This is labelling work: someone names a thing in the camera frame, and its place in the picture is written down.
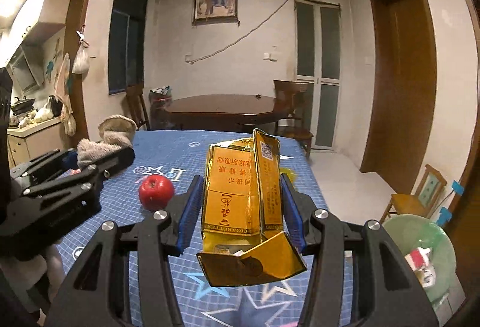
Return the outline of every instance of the grid pattern tablecloth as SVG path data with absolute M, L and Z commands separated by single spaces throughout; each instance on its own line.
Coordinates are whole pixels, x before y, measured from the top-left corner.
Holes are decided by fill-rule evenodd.
M 106 220 L 123 226 L 141 221 L 146 214 L 138 201 L 138 187 L 147 174 L 164 174 L 173 181 L 176 194 L 188 189 L 194 175 L 204 174 L 208 146 L 245 137 L 242 133 L 210 131 L 139 131 L 133 147 L 135 161 L 122 174 L 104 183 L 102 210 L 71 231 L 58 249 L 65 269 L 71 268 L 99 226 Z M 298 143 L 280 138 L 281 167 L 295 171 L 295 188 L 308 194 L 319 208 L 327 208 L 322 193 Z M 170 257 L 177 300 L 185 326 L 277 327 L 297 325 L 310 271 L 282 282 L 246 288 L 211 288 L 198 265 L 202 249 L 200 219 L 190 247 L 179 257 Z M 307 257 L 309 270 L 312 258 Z M 132 322 L 142 325 L 137 280 L 137 255 L 130 255 L 130 306 Z M 341 325 L 350 322 L 352 268 L 345 262 Z

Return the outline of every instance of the crumpled cardboard box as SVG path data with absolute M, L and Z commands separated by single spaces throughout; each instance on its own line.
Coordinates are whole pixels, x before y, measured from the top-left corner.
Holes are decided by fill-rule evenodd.
M 279 158 L 279 140 L 259 129 L 210 146 L 197 257 L 211 286 L 259 285 L 306 270 L 283 232 Z

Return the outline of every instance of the metal bolt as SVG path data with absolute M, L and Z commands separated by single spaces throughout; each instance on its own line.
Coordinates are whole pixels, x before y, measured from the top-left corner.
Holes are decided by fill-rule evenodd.
M 105 221 L 105 223 L 102 224 L 102 230 L 104 231 L 111 231 L 115 226 L 115 223 L 113 221 Z
M 327 218 L 328 217 L 328 212 L 325 209 L 317 209 L 315 211 L 315 217 L 316 218 Z
M 368 228 L 370 228 L 373 231 L 377 231 L 380 229 L 380 223 L 376 220 L 369 220 L 367 225 L 368 225 Z
M 156 211 L 153 213 L 153 218 L 155 220 L 165 220 L 169 214 L 165 211 Z

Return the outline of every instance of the apple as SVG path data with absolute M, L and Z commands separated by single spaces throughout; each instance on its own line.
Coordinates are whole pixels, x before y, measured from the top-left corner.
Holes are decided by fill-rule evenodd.
M 149 175 L 138 189 L 140 203 L 151 212 L 165 209 L 174 194 L 172 181 L 157 174 Z

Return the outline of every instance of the picture frame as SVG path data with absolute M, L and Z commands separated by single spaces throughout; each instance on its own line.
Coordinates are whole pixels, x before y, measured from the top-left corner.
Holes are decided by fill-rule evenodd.
M 193 25 L 237 22 L 238 0 L 193 0 Z

